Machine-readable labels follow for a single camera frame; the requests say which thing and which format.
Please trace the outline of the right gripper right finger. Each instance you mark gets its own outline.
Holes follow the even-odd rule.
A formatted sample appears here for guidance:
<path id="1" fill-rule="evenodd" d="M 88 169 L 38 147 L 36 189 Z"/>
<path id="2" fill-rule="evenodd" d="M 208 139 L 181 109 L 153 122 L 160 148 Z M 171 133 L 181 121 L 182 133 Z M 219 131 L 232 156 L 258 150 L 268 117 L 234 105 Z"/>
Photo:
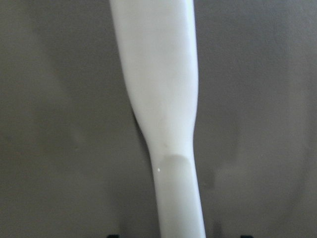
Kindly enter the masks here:
<path id="1" fill-rule="evenodd" d="M 240 235 L 240 238 L 253 238 L 252 235 Z"/>

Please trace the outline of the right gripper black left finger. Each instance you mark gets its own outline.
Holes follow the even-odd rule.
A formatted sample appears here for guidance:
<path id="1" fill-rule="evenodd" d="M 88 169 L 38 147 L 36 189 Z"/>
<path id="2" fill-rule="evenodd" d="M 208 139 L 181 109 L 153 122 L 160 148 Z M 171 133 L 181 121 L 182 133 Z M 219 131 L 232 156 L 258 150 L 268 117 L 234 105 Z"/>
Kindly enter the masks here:
<path id="1" fill-rule="evenodd" d="M 109 234 L 106 238 L 119 238 L 119 234 Z"/>

